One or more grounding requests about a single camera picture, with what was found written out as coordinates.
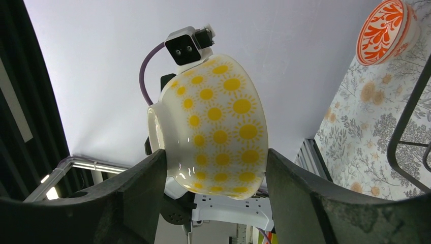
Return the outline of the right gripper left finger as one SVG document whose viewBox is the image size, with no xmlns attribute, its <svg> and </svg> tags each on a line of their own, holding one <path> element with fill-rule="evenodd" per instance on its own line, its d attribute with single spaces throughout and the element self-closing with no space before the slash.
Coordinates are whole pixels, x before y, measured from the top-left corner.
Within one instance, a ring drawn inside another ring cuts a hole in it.
<svg viewBox="0 0 431 244">
<path fill-rule="evenodd" d="M 154 243 L 167 176 L 159 149 L 70 198 L 1 200 L 1 243 Z"/>
</svg>

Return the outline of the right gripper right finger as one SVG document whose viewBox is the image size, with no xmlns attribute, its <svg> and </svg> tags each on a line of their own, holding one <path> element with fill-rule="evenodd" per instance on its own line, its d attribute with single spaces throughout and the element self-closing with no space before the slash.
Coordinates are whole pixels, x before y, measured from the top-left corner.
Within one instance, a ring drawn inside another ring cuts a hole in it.
<svg viewBox="0 0 431 244">
<path fill-rule="evenodd" d="M 268 151 L 279 243 L 430 243 L 430 194 L 391 201 L 340 187 Z"/>
</svg>

